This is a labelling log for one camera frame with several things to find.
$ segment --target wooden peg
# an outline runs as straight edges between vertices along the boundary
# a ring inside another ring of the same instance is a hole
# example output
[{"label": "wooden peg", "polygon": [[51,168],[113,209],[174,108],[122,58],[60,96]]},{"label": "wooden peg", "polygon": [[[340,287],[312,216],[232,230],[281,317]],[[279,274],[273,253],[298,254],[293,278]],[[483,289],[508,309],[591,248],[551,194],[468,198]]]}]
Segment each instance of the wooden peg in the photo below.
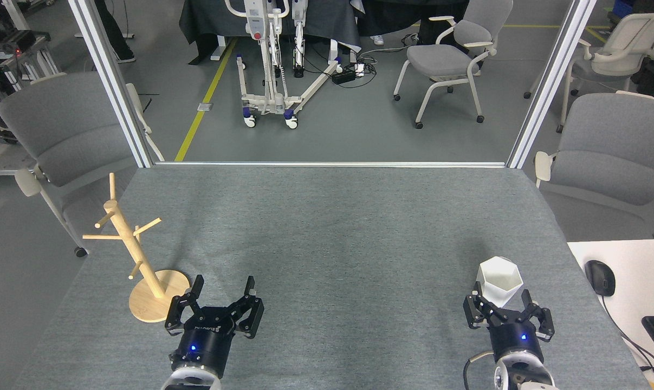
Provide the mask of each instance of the wooden peg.
[{"label": "wooden peg", "polygon": [[109,179],[111,180],[111,199],[114,199],[115,193],[114,193],[114,172],[111,172],[109,175]]},{"label": "wooden peg", "polygon": [[84,239],[122,239],[122,237],[112,235],[83,235],[82,237]]},{"label": "wooden peg", "polygon": [[99,220],[98,222],[96,222],[96,223],[94,224],[94,227],[96,227],[96,229],[100,229],[101,227],[103,227],[103,225],[106,224],[106,222],[109,221],[110,218],[112,218],[113,215],[114,215],[114,212],[109,212],[109,213],[106,214],[103,218],[101,218],[101,220]]},{"label": "wooden peg", "polygon": [[127,277],[130,281],[134,279],[134,275],[136,275],[137,271],[139,271],[139,267],[141,267],[141,262],[134,264],[134,269],[129,273],[129,276]]},{"label": "wooden peg", "polygon": [[136,227],[136,230],[134,230],[134,235],[135,235],[135,236],[138,236],[138,235],[140,235],[141,233],[143,233],[143,232],[145,232],[146,230],[148,230],[148,228],[150,228],[150,227],[152,227],[152,226],[155,226],[155,225],[158,225],[160,222],[161,222],[161,219],[160,219],[160,218],[156,218],[156,219],[152,220],[151,222],[149,222],[148,224],[143,225],[142,227],[138,227],[138,226],[137,226],[137,227]]}]

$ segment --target white cup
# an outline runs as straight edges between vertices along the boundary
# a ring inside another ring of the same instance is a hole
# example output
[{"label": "white cup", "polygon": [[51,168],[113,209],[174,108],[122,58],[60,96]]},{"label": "white cup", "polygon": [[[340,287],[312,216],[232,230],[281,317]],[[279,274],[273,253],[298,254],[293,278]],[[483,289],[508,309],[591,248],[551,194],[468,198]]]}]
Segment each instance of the white cup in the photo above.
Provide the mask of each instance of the white cup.
[{"label": "white cup", "polygon": [[524,284],[517,265],[505,257],[491,257],[478,265],[476,280],[481,283],[483,298],[498,308],[505,306]]}]

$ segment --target black table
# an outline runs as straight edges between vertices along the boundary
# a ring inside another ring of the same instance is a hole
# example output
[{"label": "black table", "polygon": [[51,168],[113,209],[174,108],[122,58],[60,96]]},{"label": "black table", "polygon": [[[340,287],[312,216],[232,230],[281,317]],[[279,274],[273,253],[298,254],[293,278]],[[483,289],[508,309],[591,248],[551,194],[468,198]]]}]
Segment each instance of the black table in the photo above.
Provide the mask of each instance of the black table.
[{"label": "black table", "polygon": [[[264,318],[235,338],[225,390],[462,388],[464,362],[490,349],[462,302],[494,255],[552,310],[541,346],[560,390],[649,387],[520,170],[156,166],[121,207],[131,224],[163,219],[144,250],[154,269],[203,274],[200,304],[227,306],[255,277]],[[132,264],[94,242],[15,388],[160,388],[180,338],[129,313]],[[470,386],[492,377],[480,360]]]}]

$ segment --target wooden stand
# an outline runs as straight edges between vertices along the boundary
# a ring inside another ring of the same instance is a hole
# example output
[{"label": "wooden stand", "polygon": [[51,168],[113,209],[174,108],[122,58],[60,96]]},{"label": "wooden stand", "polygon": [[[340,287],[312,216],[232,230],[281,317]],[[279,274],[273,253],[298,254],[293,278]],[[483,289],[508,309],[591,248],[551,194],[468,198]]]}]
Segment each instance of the wooden stand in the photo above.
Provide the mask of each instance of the wooden stand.
[{"label": "wooden stand", "polygon": [[120,239],[124,242],[134,260],[134,269],[128,278],[134,279],[137,272],[141,272],[144,277],[129,294],[129,310],[137,319],[144,322],[163,321],[168,316],[171,299],[176,295],[184,294],[190,288],[190,281],[180,271],[166,269],[153,272],[144,250],[141,249],[141,233],[160,223],[161,219],[156,218],[142,227],[137,225],[132,230],[115,199],[114,173],[109,175],[109,182],[111,199],[103,204],[107,214],[96,222],[95,227],[101,228],[110,220],[117,230],[117,235],[83,235],[83,237],[84,239]]}]

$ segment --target power strip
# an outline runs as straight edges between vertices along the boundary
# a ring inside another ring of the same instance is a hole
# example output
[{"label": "power strip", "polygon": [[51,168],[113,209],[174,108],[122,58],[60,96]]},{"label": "power strip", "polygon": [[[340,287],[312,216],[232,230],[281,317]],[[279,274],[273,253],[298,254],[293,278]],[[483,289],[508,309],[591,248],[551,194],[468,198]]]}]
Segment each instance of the power strip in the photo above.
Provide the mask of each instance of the power strip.
[{"label": "power strip", "polygon": [[353,69],[345,70],[341,73],[332,74],[334,84],[344,84],[344,82],[354,81],[356,72]]}]

